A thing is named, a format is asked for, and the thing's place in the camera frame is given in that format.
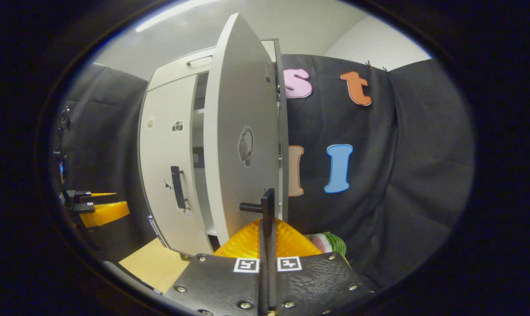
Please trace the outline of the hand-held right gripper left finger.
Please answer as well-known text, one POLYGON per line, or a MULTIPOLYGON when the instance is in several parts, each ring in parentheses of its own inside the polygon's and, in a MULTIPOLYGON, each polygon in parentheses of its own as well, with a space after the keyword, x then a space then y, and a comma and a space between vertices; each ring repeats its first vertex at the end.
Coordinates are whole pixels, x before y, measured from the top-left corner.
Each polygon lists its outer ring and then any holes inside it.
POLYGON ((197 254, 164 297, 205 316, 267 314, 267 273, 257 220, 213 254, 197 254))

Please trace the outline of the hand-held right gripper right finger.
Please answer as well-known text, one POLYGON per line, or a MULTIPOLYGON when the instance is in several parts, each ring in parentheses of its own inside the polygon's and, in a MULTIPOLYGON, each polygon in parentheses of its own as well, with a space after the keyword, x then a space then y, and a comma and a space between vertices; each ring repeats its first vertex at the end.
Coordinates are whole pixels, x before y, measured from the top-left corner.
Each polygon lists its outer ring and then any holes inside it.
POLYGON ((351 268, 341 238, 276 225, 275 315, 339 316, 371 298, 373 286, 351 268))

